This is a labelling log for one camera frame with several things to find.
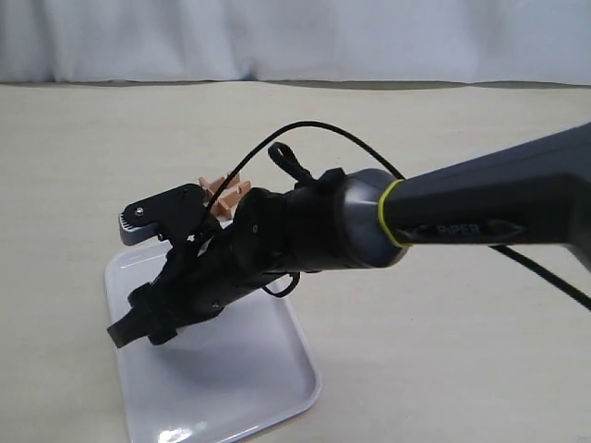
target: white table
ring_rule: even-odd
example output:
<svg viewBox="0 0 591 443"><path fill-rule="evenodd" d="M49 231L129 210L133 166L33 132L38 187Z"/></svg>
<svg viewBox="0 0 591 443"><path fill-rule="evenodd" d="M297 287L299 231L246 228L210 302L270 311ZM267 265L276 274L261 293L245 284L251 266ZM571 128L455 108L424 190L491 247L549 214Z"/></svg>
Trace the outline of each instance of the white table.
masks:
<svg viewBox="0 0 591 443"><path fill-rule="evenodd" d="M591 120L590 89L430 86L0 87L0 440L126 441L103 270L127 203L224 174L299 119L353 131L407 175ZM318 129L283 140L315 174L374 165ZM292 185L264 156L244 176ZM591 290L563 250L526 251ZM486 248L309 275L292 299L324 389L258 443L591 437L591 316Z"/></svg>

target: plastic tray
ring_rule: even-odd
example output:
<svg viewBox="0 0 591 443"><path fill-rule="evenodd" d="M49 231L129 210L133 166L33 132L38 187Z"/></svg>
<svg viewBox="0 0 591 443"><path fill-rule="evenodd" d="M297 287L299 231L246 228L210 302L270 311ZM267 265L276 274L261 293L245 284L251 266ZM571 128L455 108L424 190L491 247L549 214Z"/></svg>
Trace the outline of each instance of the plastic tray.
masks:
<svg viewBox="0 0 591 443"><path fill-rule="evenodd" d="M157 275L170 246L129 249L106 270L113 321ZM116 351L133 443L219 443L251 436L311 407L320 373L286 299L256 291L163 346Z"/></svg>

